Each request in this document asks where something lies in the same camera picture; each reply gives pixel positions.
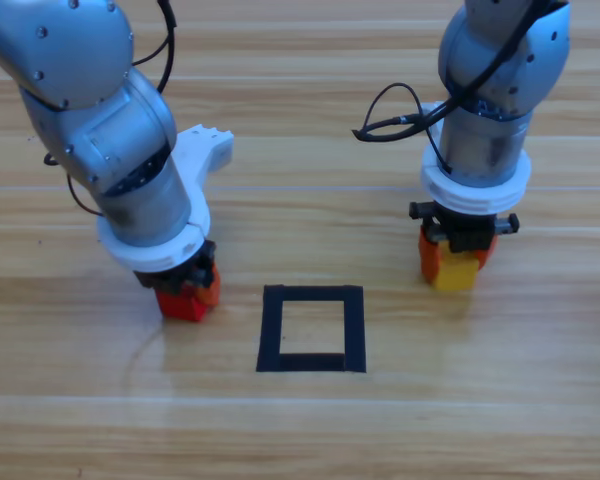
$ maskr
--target red block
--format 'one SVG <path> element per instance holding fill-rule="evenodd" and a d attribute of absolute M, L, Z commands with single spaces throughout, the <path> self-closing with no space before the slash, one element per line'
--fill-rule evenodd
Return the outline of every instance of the red block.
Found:
<path fill-rule="evenodd" d="M 170 295 L 156 291 L 156 298 L 158 299 L 160 311 L 165 317 L 188 322 L 201 322 L 209 308 L 198 301 L 193 289 L 187 289 L 181 295 Z"/>

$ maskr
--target yellow block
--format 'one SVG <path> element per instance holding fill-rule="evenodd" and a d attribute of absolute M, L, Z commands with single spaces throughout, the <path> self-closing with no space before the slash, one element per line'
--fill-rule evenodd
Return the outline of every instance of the yellow block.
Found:
<path fill-rule="evenodd" d="M 471 252 L 451 253 L 449 242 L 441 242 L 440 269 L 433 288 L 443 292 L 471 290 L 480 270 L 480 261 Z"/>

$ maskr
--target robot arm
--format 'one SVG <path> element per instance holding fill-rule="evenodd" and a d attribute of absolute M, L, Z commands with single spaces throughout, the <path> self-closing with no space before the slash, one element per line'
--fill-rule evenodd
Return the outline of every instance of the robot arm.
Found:
<path fill-rule="evenodd" d="M 370 142 L 430 134 L 421 181 L 433 201 L 412 203 L 409 212 L 423 221 L 420 251 L 430 283 L 436 283 L 440 271 L 441 244 L 451 256 L 475 254 L 482 268 L 496 237 L 518 231 L 515 215 L 497 215 L 524 196 L 531 175 L 524 141 L 534 109 L 566 64 L 569 16 L 567 1 L 465 0 L 439 51 L 439 75 L 449 100 L 419 115 L 365 123 L 354 131 L 356 138 Z M 413 127 L 369 135 L 405 123 Z"/>
<path fill-rule="evenodd" d="M 228 163 L 233 137 L 201 127 L 178 136 L 132 61 L 133 33 L 112 0 L 0 0 L 0 66 L 49 153 L 99 206 L 105 248 L 146 287 L 209 288 L 201 187 Z"/>

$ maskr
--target black square outline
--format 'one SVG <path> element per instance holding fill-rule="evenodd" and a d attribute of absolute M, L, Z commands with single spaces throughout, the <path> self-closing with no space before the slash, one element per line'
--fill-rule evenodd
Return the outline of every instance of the black square outline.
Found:
<path fill-rule="evenodd" d="M 264 287 L 257 372 L 367 372 L 362 287 Z M 343 302 L 344 353 L 280 353 L 284 302 Z"/>

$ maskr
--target wooden table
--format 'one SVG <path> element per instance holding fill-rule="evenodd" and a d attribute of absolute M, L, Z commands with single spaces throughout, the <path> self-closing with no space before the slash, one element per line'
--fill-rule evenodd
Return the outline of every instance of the wooden table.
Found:
<path fill-rule="evenodd" d="M 222 306 L 161 319 L 43 166 L 0 70 L 0 480 L 600 479 L 600 0 L 574 2 L 535 115 L 523 229 L 463 294 L 419 274 L 426 138 L 350 134 L 393 81 L 444 99 L 437 47 L 461 2 L 172 1 L 178 125 L 236 135 L 207 188 Z M 149 53 L 155 2 L 121 5 Z M 377 118 L 413 109 L 394 92 Z M 368 373 L 256 373 L 268 284 L 364 286 Z M 341 349 L 342 308 L 289 304 L 283 335 Z"/>

